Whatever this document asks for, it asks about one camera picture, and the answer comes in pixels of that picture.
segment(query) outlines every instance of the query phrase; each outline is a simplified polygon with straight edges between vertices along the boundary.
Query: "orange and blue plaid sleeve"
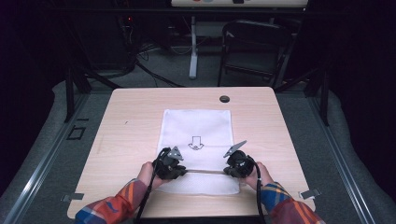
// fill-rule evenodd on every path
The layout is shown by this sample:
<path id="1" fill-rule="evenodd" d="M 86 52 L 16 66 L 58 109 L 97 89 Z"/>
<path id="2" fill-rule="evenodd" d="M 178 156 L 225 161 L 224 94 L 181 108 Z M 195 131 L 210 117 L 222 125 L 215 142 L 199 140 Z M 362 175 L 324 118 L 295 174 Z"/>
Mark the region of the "orange and blue plaid sleeve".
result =
<path id="1" fill-rule="evenodd" d="M 147 186 L 138 179 L 131 180 L 115 197 L 90 203 L 76 213 L 76 224 L 120 223 L 133 217 L 142 202 Z"/>
<path id="2" fill-rule="evenodd" d="M 262 204 L 274 224 L 325 222 L 305 203 L 295 201 L 279 183 L 270 183 L 262 188 Z"/>

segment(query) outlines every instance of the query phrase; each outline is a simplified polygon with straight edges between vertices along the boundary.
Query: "black chair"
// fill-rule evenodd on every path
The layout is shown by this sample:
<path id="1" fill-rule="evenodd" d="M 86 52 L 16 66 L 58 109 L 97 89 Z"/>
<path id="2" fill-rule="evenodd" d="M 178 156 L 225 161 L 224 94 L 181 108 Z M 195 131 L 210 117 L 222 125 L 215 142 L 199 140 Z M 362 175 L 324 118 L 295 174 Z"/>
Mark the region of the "black chair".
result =
<path id="1" fill-rule="evenodd" d="M 292 37 L 286 28 L 256 21 L 231 21 L 222 29 L 222 69 L 261 76 L 271 87 L 276 85 L 280 68 L 289 53 Z"/>

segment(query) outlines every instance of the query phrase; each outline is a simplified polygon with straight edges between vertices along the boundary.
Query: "chair backrest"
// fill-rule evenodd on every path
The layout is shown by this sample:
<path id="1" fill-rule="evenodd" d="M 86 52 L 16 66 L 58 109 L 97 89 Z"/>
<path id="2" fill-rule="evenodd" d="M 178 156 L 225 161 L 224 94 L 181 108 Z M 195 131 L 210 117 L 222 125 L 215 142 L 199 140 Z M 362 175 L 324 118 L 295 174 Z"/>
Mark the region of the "chair backrest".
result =
<path id="1" fill-rule="evenodd" d="M 231 21 L 222 29 L 224 41 L 231 37 L 247 42 L 286 47 L 291 33 L 283 26 L 257 21 Z"/>

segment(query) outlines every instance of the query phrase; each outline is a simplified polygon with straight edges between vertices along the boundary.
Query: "white cloth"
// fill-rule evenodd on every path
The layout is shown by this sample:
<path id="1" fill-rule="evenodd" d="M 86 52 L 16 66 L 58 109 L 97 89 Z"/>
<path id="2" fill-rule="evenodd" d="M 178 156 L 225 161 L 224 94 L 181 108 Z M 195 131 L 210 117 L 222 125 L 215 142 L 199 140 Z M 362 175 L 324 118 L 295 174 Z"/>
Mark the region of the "white cloth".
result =
<path id="1" fill-rule="evenodd" d="M 165 110 L 157 153 L 178 147 L 187 170 L 222 171 L 223 158 L 233 145 L 229 110 Z M 239 183 L 229 175 L 186 173 L 158 190 L 180 194 L 225 195 L 239 192 Z"/>

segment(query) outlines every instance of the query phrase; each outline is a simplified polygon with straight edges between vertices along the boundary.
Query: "shirt cuff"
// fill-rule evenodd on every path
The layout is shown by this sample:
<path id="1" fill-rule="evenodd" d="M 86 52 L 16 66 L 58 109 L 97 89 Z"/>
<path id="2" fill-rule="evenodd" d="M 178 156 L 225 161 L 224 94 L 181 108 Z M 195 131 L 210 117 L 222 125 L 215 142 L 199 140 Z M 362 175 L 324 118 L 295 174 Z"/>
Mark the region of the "shirt cuff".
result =
<path id="1" fill-rule="evenodd" d="M 261 201 L 268 213 L 271 213 L 277 204 L 289 198 L 291 196 L 277 182 L 269 183 L 262 188 Z"/>

